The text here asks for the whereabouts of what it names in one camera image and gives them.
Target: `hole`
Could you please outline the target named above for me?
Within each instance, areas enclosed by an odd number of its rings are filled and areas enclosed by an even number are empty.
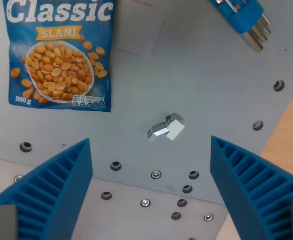
[[[171,218],[173,220],[179,220],[181,218],[181,213],[175,212],[175,213],[172,214]]]
[[[177,206],[179,208],[183,208],[188,204],[188,201],[185,199],[180,199],[179,201],[177,201]]]
[[[186,185],[184,186],[183,190],[182,190],[185,194],[189,194],[193,191],[193,187],[190,185]]]
[[[281,92],[285,88],[286,84],[284,81],[276,81],[275,85],[273,86],[274,91]]]
[[[254,124],[253,124],[253,130],[254,131],[260,131],[262,128],[264,127],[264,123],[263,121],[256,121]]]
[[[197,179],[199,176],[200,176],[200,173],[199,173],[198,171],[192,171],[192,172],[190,172],[190,174],[189,174],[188,177],[189,177],[191,180],[195,180],[195,179]]]
[[[122,164],[119,163],[118,161],[114,161],[114,162],[111,163],[110,168],[111,168],[113,171],[119,171],[119,170],[122,168]]]
[[[29,153],[32,151],[32,145],[31,143],[28,143],[28,142],[23,142],[21,143],[20,145],[20,150],[24,153]]]
[[[101,194],[101,198],[105,201],[108,201],[112,199],[112,193],[109,191],[105,191],[104,193]]]

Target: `scratch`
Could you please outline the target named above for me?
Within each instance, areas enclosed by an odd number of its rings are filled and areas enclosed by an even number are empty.
[[[139,3],[139,4],[142,4],[142,5],[144,5],[144,6],[148,6],[148,7],[153,7],[153,5],[152,4],[149,4],[149,3],[146,3],[146,2],[144,2],[144,1],[140,1],[140,0],[132,0],[133,2],[136,2],[136,3]]]
[[[135,56],[138,56],[138,57],[142,57],[141,54],[138,54],[138,53],[133,52],[133,51],[128,51],[128,50],[125,50],[125,49],[122,49],[122,48],[118,48],[117,50],[120,51],[120,52],[127,53],[127,54],[131,54],[131,55],[135,55]]]
[[[161,39],[161,35],[162,35],[162,32],[163,32],[164,26],[165,26],[165,21],[163,21],[161,29],[160,29],[160,33],[158,34],[158,37],[157,37],[157,40],[156,40],[156,43],[155,43],[155,47],[154,47],[154,50],[153,50],[153,55],[156,54],[156,51],[157,51],[157,48],[158,48],[158,45],[159,45],[159,42],[160,42],[160,39]]]

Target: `screw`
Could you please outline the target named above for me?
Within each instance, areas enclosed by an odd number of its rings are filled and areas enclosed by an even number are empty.
[[[14,179],[13,179],[13,181],[15,182],[15,183],[17,183],[18,181],[20,181],[21,179],[23,178],[23,176],[15,176],[14,177]]]
[[[207,214],[204,216],[204,221],[210,222],[213,220],[213,215],[212,214]]]
[[[162,173],[156,170],[152,172],[151,177],[155,180],[160,179],[162,177]]]
[[[150,202],[149,199],[144,199],[144,200],[142,200],[142,202],[141,202],[141,207],[143,207],[143,208],[150,207],[150,205],[151,205],[151,202]]]

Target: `peanut bag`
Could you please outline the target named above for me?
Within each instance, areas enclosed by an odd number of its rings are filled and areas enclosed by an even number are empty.
[[[9,103],[111,112],[116,0],[3,0]]]

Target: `blue key holder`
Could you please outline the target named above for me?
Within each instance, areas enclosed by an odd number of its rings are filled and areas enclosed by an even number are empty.
[[[240,6],[238,12],[235,12],[226,1],[221,4],[217,0],[210,1],[239,34],[249,32],[264,13],[257,0],[246,0],[247,4],[243,0],[230,0],[234,6]]]

